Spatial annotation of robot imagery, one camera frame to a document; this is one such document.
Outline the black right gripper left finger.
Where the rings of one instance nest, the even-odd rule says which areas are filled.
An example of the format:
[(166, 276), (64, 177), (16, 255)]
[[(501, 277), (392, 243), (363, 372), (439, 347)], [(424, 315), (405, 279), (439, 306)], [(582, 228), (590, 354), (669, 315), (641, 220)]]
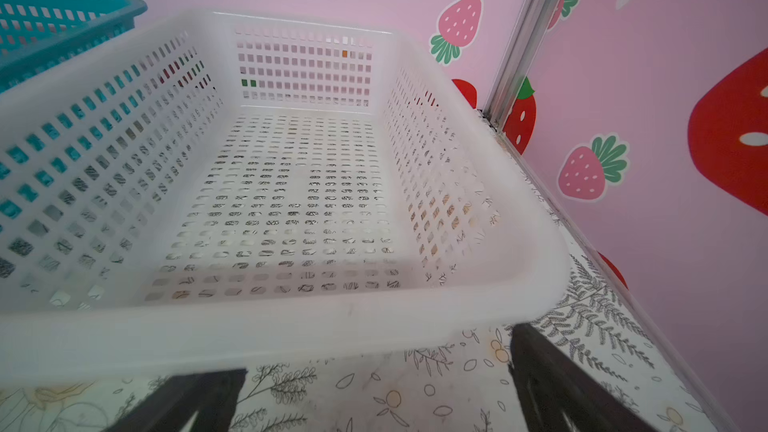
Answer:
[(235, 415), (247, 371), (233, 369), (172, 376), (110, 431), (227, 431)]

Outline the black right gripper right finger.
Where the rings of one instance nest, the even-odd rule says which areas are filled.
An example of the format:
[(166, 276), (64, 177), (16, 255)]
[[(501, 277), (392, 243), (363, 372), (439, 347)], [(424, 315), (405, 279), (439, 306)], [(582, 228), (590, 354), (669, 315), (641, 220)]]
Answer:
[(510, 374), (530, 431), (651, 431), (529, 324), (512, 328)]

